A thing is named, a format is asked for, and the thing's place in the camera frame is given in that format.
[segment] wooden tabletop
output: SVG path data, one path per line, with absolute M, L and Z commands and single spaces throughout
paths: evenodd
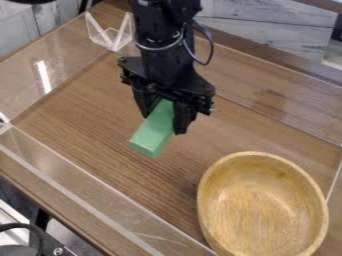
M 125 14 L 109 1 L 93 13 L 105 27 L 118 27 Z M 127 144 L 143 118 L 130 87 L 121 83 L 117 60 L 114 53 L 102 55 L 14 124 L 204 244 L 197 187 L 206 169 L 228 154 L 264 151 L 290 159 L 328 195 L 342 160 L 341 147 L 334 145 L 342 138 L 342 94 L 332 82 L 221 47 L 210 67 L 200 69 L 218 87 L 216 113 L 200 116 L 189 134 L 174 137 L 162 157 L 151 160 Z M 106 254 L 149 255 L 4 155 L 0 169 L 3 176 Z M 101 190 L 90 182 L 83 183 L 82 177 L 66 170 L 49 175 L 63 180 L 71 190 L 79 184 L 89 203 L 115 212 L 109 208 L 111 198 L 102 199 Z M 332 225 L 317 255 L 340 255 L 341 223 Z

